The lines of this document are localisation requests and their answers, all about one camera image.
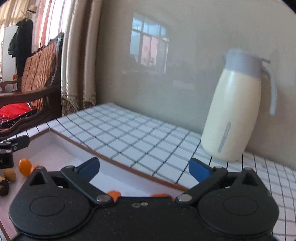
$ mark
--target brown nut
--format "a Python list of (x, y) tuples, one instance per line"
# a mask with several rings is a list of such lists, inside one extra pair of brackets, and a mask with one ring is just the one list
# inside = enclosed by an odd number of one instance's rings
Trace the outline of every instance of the brown nut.
[(15, 171), (13, 169), (6, 169), (4, 171), (4, 177), (8, 180), (8, 181), (12, 181), (14, 182), (17, 179), (17, 175), (15, 173)]
[(6, 196), (9, 193), (9, 183), (5, 177), (0, 177), (0, 196)]

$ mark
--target wall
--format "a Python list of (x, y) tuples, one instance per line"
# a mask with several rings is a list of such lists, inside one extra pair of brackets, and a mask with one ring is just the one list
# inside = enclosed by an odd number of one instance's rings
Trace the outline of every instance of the wall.
[[(166, 26), (165, 73), (130, 67), (133, 12)], [(222, 53), (241, 47), (271, 60), (278, 85), (277, 112), (270, 117), (270, 87), (263, 78), (260, 113), (247, 150), (296, 168), (295, 26), (292, 10), (274, 0), (104, 1), (98, 102), (114, 102), (202, 132), (224, 67)]]
[[(2, 52), (2, 81), (11, 81), (12, 76), (17, 73), (15, 58), (13, 58), (11, 55), (8, 55), (8, 47), (16, 30), (17, 26), (15, 25), (11, 25), (5, 28)], [(13, 90), (16, 90), (16, 87), (13, 89), (12, 85), (7, 85), (5, 90), (6, 92), (11, 92)]]

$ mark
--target white tile countertop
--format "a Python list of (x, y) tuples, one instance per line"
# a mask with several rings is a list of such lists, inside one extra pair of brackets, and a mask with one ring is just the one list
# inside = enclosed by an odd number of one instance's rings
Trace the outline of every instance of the white tile countertop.
[(187, 188), (198, 184), (188, 170), (192, 157), (230, 172), (251, 167), (279, 206), (274, 236), (280, 241), (296, 239), (296, 171), (288, 167), (248, 152), (235, 163), (221, 162), (204, 152), (200, 134), (112, 103), (64, 116), (17, 136), (31, 137), (49, 128), (121, 164)]

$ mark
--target red cushion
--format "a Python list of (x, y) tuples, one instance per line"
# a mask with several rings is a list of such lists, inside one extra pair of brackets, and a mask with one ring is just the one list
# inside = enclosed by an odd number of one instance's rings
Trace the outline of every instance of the red cushion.
[(30, 110), (31, 108), (27, 103), (9, 104), (0, 109), (0, 116), (6, 117), (7, 119), (14, 119)]

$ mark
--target white tray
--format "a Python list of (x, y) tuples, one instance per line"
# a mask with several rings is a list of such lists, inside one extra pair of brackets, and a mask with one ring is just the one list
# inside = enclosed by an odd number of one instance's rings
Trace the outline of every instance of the white tray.
[[(53, 132), (47, 132), (32, 140), (29, 147), (15, 152), (13, 156), (17, 180), (10, 183), (9, 194), (0, 197), (0, 227), (2, 224), (2, 237), (4, 236), (8, 241), (17, 234), (8, 217), (8, 210), (26, 180), (17, 168), (21, 158), (29, 159), (32, 164), (44, 166), (48, 171), (57, 171), (67, 165), (78, 166), (97, 155), (90, 154)], [(182, 188), (177, 185), (149, 177), (122, 164), (110, 162), (112, 161), (107, 158), (105, 160), (100, 158), (100, 172), (90, 182), (104, 192), (116, 190), (121, 192), (122, 196), (150, 196), (166, 193), (173, 197), (182, 193)]]

